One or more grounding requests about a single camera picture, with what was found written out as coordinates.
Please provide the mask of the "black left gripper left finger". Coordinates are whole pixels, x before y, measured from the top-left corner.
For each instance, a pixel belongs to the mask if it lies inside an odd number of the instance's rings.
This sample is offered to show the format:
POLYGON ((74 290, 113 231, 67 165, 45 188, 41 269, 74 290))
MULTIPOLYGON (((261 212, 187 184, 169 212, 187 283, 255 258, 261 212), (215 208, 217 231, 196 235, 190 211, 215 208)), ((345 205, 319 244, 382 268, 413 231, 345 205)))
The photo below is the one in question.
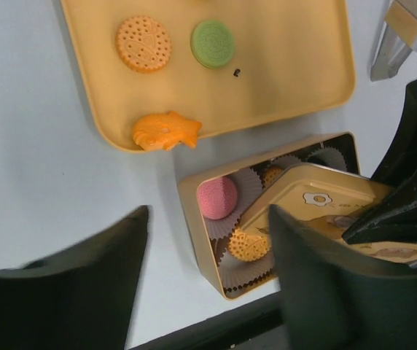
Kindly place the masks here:
POLYGON ((0 270, 0 349, 124 349, 149 209, 42 259, 0 270))

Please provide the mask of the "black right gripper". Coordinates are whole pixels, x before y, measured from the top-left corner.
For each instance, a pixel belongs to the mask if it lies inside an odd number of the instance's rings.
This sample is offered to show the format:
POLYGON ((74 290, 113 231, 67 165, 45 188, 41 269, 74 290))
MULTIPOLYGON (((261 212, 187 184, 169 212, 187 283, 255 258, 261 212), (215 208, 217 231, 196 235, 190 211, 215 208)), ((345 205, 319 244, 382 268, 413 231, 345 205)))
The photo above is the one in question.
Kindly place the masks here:
POLYGON ((400 123, 372 180, 397 188, 360 217, 344 241, 417 244, 417 79, 406 85, 400 123))

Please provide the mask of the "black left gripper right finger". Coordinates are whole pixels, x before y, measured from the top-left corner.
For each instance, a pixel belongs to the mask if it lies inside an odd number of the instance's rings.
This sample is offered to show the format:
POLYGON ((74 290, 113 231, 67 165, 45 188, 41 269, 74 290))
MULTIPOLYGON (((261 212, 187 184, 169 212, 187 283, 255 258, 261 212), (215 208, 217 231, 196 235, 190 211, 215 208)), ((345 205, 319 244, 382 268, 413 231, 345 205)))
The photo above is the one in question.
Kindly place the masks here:
POLYGON ((291 349, 417 349, 417 268, 360 254, 268 209, 291 349))

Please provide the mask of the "silver tin lid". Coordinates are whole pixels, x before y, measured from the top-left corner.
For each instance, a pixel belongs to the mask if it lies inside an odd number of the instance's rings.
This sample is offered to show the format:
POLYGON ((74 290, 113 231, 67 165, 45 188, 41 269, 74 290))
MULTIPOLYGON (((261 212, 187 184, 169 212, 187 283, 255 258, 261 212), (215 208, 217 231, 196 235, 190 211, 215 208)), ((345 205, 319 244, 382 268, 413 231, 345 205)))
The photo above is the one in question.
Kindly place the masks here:
POLYGON ((347 244, 342 235, 392 188, 361 176, 301 163, 288 168, 242 214, 239 230, 269 235, 268 206, 275 204, 323 236, 361 254, 393 263, 417 265, 417 243, 380 240, 347 244))

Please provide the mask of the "tan round biscuit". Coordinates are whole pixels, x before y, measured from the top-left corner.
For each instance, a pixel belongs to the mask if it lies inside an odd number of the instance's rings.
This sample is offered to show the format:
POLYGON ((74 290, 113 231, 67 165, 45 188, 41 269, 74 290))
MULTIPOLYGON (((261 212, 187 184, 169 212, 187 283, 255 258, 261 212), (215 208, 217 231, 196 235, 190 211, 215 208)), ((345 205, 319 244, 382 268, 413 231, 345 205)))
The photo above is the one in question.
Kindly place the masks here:
POLYGON ((165 68, 172 53, 169 32, 156 19, 133 16, 117 29, 115 46, 121 61, 131 70, 150 74, 165 68))
POLYGON ((228 250, 234 258, 254 262, 263 258, 271 248, 270 241, 259 235, 251 235, 236 228, 229 240, 228 250))
POLYGON ((283 173, 283 168, 280 166, 271 166, 267 168, 262 175, 263 187, 267 188, 274 183, 277 178, 283 173))

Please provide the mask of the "pink sandwich cookie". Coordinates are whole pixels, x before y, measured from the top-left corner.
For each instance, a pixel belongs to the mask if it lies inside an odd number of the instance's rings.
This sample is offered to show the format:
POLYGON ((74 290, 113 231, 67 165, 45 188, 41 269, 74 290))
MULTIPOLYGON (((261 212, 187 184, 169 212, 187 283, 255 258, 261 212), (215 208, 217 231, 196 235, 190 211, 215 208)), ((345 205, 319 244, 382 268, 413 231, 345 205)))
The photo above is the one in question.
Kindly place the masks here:
POLYGON ((197 199, 205 218, 224 219, 237 205, 238 189, 230 177, 222 176, 201 184, 197 190, 197 199))

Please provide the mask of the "silver metal tongs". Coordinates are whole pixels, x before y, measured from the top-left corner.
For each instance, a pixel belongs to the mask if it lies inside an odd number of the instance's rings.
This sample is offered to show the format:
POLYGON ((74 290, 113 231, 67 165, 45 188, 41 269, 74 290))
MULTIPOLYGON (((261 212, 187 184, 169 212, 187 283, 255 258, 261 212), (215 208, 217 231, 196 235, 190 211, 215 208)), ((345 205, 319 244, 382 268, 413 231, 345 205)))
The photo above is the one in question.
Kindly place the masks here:
POLYGON ((414 52, 417 53, 417 1, 391 1, 383 18, 370 80, 377 82, 395 77, 414 52))

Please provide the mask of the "white paper cupcake liner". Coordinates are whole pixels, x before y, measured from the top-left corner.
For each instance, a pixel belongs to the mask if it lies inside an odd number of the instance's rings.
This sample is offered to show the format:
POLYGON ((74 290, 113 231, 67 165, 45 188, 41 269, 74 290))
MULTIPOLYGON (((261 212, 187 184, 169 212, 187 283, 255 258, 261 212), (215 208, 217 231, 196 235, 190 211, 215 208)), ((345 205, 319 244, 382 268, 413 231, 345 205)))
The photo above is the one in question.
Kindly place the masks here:
POLYGON ((279 156, 279 157, 274 157, 274 158, 271 158, 269 160, 266 160, 265 162, 260 164, 260 169, 259 169, 260 179, 262 180, 262 175, 263 175, 264 171, 271 166, 280 166, 280 167, 282 167, 283 170, 284 170, 283 171, 283 173, 284 173, 288 168, 292 167, 293 165, 297 165, 301 162, 302 162, 302 160, 299 159, 298 157, 295 157, 294 155, 282 155, 282 156, 279 156))
POLYGON ((240 292, 268 279, 273 272, 272 249, 261 259, 244 262, 234 258, 228 250, 232 234, 212 240, 212 248, 217 264, 221 285, 225 293, 240 292))
POLYGON ((238 202, 233 212, 224 219, 212 220, 203 216, 208 236, 214 239, 229 236, 240 222, 245 210, 259 198, 263 191, 262 180, 250 167, 224 176, 230 177, 235 182, 238 189, 238 202))
POLYGON ((307 163, 333 168, 339 171, 347 171, 346 159, 343 154, 334 147, 317 149, 305 159, 307 163))

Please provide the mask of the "yellow cookie tin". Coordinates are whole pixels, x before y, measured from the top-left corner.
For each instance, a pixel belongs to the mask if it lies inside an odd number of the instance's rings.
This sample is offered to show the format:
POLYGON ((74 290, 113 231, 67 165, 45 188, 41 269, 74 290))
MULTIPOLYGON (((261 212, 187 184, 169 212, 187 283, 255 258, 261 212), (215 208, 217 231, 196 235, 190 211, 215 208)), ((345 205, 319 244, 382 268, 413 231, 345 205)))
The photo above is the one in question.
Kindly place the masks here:
POLYGON ((200 272, 225 299, 235 300, 274 279, 275 275, 272 272, 268 279, 255 284, 253 287, 243 289, 240 292, 225 293, 223 291, 211 243, 212 240, 218 239, 210 238, 206 231, 203 215, 197 199, 199 186, 207 180, 231 174, 234 171, 247 167, 252 168, 260 176, 260 164, 266 160, 282 155, 294 155, 305 162, 306 157, 313 151, 325 147, 334 147, 343 154, 348 168, 345 172, 359 173, 359 161, 354 136, 351 133, 336 133, 313 135, 299 141, 293 141, 266 152, 257 153, 256 155, 241 158, 240 160, 235 160, 198 174, 187 176, 178 184, 179 197, 182 202, 184 216, 192 238, 192 245, 200 272))

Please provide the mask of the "orange fish shaped cookie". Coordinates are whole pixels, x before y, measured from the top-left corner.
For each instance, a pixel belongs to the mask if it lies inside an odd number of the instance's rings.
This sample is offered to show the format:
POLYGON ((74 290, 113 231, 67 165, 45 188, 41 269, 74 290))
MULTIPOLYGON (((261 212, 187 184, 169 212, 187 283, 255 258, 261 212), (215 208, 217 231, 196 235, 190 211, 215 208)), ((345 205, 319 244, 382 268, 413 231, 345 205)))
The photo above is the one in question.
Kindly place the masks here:
POLYGON ((147 152, 170 151, 178 144, 196 148, 201 128, 201 122, 169 112, 148 114, 140 118, 133 126, 131 134, 135 144, 147 152))

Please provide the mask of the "yellow plastic tray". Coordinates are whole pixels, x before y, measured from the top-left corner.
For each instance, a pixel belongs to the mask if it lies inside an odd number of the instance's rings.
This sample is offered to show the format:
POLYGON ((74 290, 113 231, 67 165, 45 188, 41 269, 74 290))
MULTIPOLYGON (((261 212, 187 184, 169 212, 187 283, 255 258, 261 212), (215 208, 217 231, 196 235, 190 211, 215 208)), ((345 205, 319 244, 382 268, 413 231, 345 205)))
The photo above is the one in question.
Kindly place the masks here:
POLYGON ((98 132, 139 153, 131 129, 147 114, 177 112, 208 138, 340 106, 356 75, 344 1, 63 1, 62 10, 98 132), (115 37, 124 20, 146 15, 168 30, 168 65, 129 69, 115 37), (203 20, 222 21, 235 40, 231 62, 207 69, 190 48, 203 20), (240 69, 238 77, 233 76, 240 69))

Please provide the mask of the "green sandwich cookie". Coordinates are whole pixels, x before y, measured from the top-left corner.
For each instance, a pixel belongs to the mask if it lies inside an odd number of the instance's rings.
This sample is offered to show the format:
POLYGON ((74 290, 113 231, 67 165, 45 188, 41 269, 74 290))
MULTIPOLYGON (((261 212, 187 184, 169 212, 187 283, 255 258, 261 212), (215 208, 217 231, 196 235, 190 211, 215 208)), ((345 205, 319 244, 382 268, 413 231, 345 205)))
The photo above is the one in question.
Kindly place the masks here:
POLYGON ((196 61, 208 69, 218 69, 231 62, 235 40, 230 29, 219 20, 203 20, 193 29, 190 47, 196 61))

